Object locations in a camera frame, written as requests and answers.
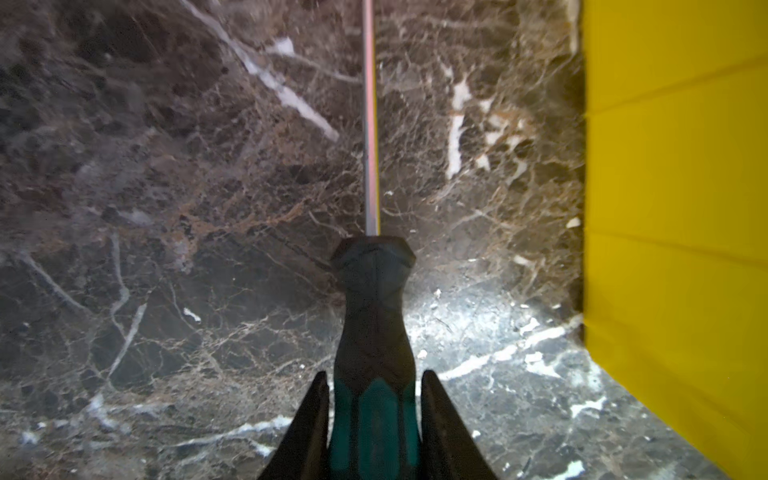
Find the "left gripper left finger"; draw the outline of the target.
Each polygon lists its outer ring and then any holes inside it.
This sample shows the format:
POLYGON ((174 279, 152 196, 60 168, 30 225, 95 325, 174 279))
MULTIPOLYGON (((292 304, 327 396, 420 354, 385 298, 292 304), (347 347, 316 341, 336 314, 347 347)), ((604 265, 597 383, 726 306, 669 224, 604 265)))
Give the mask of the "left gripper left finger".
POLYGON ((330 478, 327 374, 314 377, 279 447, 258 477, 319 480, 330 478))

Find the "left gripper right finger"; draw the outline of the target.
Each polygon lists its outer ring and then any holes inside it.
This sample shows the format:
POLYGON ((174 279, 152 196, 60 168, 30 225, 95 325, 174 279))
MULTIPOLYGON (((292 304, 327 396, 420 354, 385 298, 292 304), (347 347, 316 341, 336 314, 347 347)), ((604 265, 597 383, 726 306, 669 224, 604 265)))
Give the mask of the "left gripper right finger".
POLYGON ((497 479, 433 370, 422 375, 421 416, 423 479, 497 479))

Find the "green black screwdriver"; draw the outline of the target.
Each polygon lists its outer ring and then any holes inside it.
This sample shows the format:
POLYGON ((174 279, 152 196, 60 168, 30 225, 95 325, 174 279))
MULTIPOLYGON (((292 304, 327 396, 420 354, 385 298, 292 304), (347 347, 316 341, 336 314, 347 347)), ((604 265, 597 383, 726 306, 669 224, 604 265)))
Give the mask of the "green black screwdriver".
POLYGON ((402 314, 415 264, 404 239, 381 233, 374 4, 362 4, 365 233, 332 257, 345 293, 334 363, 334 479, 416 479, 420 438, 415 360, 402 314))

